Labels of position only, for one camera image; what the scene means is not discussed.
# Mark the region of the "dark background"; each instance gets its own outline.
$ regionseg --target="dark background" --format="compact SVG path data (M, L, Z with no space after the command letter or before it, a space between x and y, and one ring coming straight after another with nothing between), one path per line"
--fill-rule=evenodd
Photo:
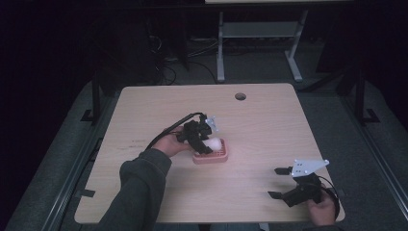
M357 1L341 10L316 9L310 12L303 39L326 40L319 71L359 65L407 128L408 19L403 2ZM114 81L119 89L123 85L152 85L157 81L158 73L152 70L157 60L137 49L143 43L148 45L140 24L145 15L136 12L106 16L79 11L104 4L105 1L95 0L0 2L0 229L7 225L75 97L95 72L104 70L108 81L117 80L118 76L138 76L130 81ZM186 48L183 38L192 34L214 36L217 32L216 13L166 12L147 16L153 16L157 35L170 38L169 46L180 54ZM128 34L112 30L115 25L137 25L133 33L138 43L127 43ZM176 38L173 44L171 37ZM95 46L96 39L100 44L112 41L108 48L117 52L122 62L135 56L144 60L131 70L117 67ZM124 50L141 51L129 54Z

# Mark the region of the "pink tray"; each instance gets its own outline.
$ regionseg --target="pink tray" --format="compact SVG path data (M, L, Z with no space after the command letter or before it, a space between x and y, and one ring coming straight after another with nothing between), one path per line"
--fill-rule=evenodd
M221 140L221 150L212 152L210 154L198 154L194 153L192 155L192 161L196 165L203 165L203 164L214 164L214 163L223 163L228 160L228 153L227 153L227 148L225 146L225 141L223 139Z

